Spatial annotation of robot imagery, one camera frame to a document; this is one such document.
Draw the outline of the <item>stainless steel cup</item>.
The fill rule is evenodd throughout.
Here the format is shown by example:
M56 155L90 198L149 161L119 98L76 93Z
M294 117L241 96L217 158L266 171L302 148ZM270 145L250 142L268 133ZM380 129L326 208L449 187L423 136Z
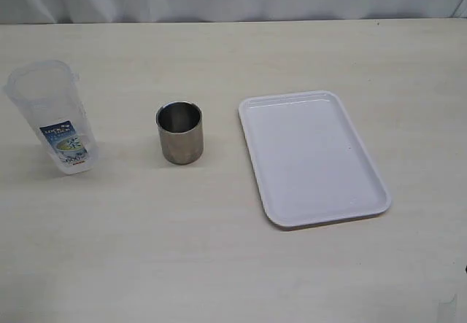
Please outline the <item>stainless steel cup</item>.
M189 101L172 101L155 114L163 156L176 165L197 161L204 151L202 112Z

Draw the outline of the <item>white plastic tray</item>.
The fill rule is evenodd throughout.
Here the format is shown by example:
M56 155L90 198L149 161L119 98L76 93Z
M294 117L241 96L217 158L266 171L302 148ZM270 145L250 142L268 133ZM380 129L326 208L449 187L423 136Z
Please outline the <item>white plastic tray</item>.
M392 198L339 97L309 91L239 105L263 210L293 229L374 217Z

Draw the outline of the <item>clear plastic pitcher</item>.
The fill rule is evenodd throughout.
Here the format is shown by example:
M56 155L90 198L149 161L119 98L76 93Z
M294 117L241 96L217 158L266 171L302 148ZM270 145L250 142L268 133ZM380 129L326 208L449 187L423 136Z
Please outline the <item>clear plastic pitcher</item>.
M4 92L61 172L92 169L99 148L67 64L51 60L22 66L8 76Z

